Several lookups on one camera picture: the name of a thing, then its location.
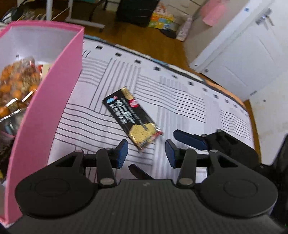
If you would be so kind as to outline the colourful gift box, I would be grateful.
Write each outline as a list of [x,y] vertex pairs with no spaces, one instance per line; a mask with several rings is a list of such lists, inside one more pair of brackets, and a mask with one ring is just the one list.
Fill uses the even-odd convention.
[[157,29],[169,30],[173,20],[173,14],[167,10],[167,7],[162,2],[159,2],[150,17],[148,26]]

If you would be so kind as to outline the pink cardboard box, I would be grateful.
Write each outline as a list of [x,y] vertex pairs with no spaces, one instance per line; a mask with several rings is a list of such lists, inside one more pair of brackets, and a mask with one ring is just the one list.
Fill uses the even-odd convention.
[[1,31],[1,67],[32,56],[51,68],[31,99],[17,132],[1,193],[1,223],[21,217],[16,185],[48,163],[53,138],[82,69],[84,28],[57,21],[14,21]]

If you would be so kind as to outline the white patterned bag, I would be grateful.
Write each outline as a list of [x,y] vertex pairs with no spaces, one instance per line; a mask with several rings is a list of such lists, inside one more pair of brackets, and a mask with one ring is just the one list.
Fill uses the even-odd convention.
[[193,22],[193,17],[188,16],[186,20],[184,21],[184,23],[177,30],[177,33],[176,33],[177,40],[181,42],[185,41],[185,39],[188,36],[189,30],[191,28],[192,22]]

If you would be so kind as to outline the pink hanging bag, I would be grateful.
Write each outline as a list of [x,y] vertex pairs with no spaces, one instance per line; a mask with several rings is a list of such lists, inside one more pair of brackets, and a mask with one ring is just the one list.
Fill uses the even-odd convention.
[[214,26],[226,11],[226,1],[209,0],[200,10],[202,21]]

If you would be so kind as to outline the black suitcase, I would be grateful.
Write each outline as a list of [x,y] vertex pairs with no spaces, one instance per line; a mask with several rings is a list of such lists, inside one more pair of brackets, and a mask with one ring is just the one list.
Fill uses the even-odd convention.
[[155,0],[121,0],[115,21],[147,27],[158,3]]

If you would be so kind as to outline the coated peanuts bag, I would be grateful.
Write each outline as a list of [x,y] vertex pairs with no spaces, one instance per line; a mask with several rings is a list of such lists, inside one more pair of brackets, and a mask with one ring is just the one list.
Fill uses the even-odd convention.
[[27,108],[41,81],[33,57],[5,66],[1,71],[1,119]]

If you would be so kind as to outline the wooden side table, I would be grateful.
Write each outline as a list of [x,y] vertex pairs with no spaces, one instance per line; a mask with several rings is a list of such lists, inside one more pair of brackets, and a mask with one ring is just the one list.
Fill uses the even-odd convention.
[[62,13],[67,13],[67,16],[64,18],[64,22],[66,23],[94,27],[100,31],[103,31],[105,28],[105,24],[94,22],[93,16],[97,8],[101,8],[104,5],[104,9],[106,9],[108,1],[92,1],[91,3],[68,1],[65,9],[53,16],[54,2],[53,0],[46,1],[47,21],[55,21]]

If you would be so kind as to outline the white door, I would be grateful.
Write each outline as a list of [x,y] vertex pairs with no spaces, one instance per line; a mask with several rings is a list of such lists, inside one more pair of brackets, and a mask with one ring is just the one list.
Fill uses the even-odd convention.
[[241,100],[287,71],[287,1],[228,1],[210,27],[192,23],[187,62]]

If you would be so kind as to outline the black cracker packet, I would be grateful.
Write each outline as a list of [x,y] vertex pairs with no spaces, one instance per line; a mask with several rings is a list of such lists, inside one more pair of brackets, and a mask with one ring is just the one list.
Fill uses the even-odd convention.
[[103,105],[139,150],[163,134],[126,87],[105,97]]

